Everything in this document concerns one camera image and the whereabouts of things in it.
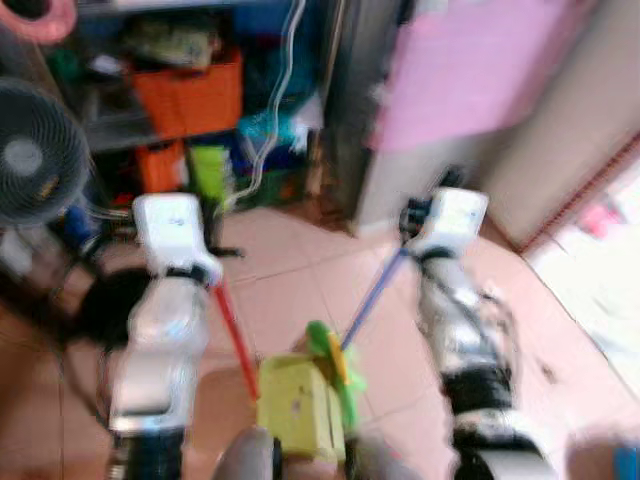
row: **orange basket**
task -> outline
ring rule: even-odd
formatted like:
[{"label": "orange basket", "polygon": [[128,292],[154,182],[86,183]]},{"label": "orange basket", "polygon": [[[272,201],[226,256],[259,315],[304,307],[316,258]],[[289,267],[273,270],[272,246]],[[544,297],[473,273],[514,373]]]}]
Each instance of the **orange basket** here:
[{"label": "orange basket", "polygon": [[163,138],[229,130],[242,116],[242,55],[206,70],[167,70],[134,76],[134,85]]},{"label": "orange basket", "polygon": [[186,164],[182,141],[156,147],[138,147],[136,160],[145,193],[171,192],[185,183]]}]

